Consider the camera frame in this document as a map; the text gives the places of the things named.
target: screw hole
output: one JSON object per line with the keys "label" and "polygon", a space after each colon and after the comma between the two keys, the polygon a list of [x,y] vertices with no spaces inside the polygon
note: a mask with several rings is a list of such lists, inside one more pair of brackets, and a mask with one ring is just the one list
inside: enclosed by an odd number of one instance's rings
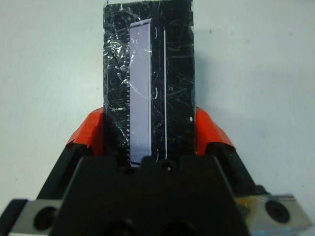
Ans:
{"label": "screw hole", "polygon": [[268,201],[266,203],[266,211],[271,218],[279,223],[287,223],[290,220],[288,210],[279,202]]}
{"label": "screw hole", "polygon": [[170,223],[162,232],[162,236],[196,236],[195,227],[190,222]]}
{"label": "screw hole", "polygon": [[132,175],[132,174],[134,174],[134,173],[135,173],[134,168],[128,168],[128,169],[125,169],[125,171],[124,171],[124,174],[125,174],[126,176]]}
{"label": "screw hole", "polygon": [[162,164],[162,170],[166,171],[166,172],[172,172],[175,170],[175,166],[172,162],[170,161],[165,161]]}
{"label": "screw hole", "polygon": [[34,218],[34,227],[43,231],[49,229],[56,218],[57,208],[53,206],[44,207]]}
{"label": "screw hole", "polygon": [[116,222],[108,227],[104,236],[136,236],[136,232],[129,224]]}

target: black card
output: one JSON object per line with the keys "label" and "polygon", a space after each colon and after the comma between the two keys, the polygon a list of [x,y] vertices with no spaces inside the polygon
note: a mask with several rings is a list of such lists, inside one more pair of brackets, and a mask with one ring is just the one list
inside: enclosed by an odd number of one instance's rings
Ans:
{"label": "black card", "polygon": [[192,1],[104,8],[105,147],[137,166],[195,153]]}

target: gray background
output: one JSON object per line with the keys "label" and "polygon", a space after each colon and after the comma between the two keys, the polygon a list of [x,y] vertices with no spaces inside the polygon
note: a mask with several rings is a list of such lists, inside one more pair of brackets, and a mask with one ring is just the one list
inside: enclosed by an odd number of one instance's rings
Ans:
{"label": "gray background", "polygon": [[[72,132],[103,104],[103,4],[0,1],[0,211],[37,196]],[[315,1],[193,7],[197,105],[257,183],[293,193],[315,222]]]}
{"label": "gray background", "polygon": [[130,161],[151,155],[150,22],[130,28]]}

